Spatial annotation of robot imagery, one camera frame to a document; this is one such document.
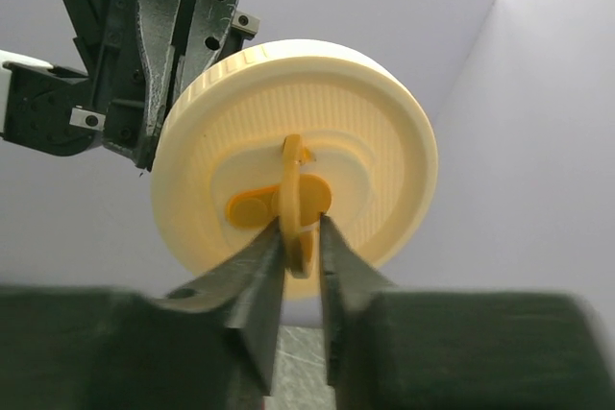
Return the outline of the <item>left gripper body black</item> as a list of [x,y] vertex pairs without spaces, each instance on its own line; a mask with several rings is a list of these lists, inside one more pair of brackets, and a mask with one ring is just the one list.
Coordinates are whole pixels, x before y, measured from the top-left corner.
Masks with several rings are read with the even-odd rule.
[[136,0],[62,0],[88,77],[85,108],[105,118],[102,145],[138,165],[142,147],[144,70]]

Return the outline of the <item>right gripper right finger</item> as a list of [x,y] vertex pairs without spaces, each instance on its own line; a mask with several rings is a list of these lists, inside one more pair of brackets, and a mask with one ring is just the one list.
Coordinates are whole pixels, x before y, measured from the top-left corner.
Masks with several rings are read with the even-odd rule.
[[610,409],[589,310],[547,292],[393,283],[320,222],[327,376],[339,409]]

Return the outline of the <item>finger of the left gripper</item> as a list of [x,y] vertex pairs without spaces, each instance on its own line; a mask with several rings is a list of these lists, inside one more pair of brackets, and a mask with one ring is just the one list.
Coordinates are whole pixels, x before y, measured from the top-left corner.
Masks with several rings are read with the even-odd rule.
[[173,100],[219,58],[230,33],[238,0],[195,0],[176,71]]
[[136,166],[149,169],[160,138],[173,72],[174,29],[182,0],[137,0],[138,51],[145,77]]

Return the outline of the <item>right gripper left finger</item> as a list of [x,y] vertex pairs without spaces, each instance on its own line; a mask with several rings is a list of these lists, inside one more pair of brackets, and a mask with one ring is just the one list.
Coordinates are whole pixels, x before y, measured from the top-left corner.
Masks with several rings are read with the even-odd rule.
[[272,389],[283,285],[283,239],[271,223],[162,298],[3,286],[1,405],[259,409]]

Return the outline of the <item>cream round lid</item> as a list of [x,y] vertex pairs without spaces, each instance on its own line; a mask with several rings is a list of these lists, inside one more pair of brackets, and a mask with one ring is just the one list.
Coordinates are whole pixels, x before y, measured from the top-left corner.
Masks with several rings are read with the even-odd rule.
[[182,93],[151,173],[160,236],[201,274],[279,220],[285,296],[318,291],[318,221],[380,265],[425,217],[438,172],[435,136],[412,94],[353,49],[288,39],[221,60]]

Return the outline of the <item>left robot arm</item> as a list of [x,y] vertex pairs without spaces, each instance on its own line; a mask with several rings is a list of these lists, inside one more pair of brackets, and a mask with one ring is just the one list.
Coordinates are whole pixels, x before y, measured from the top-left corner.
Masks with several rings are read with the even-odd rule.
[[3,52],[3,140],[57,157],[103,147],[150,169],[182,92],[247,39],[239,0],[62,1],[85,68]]

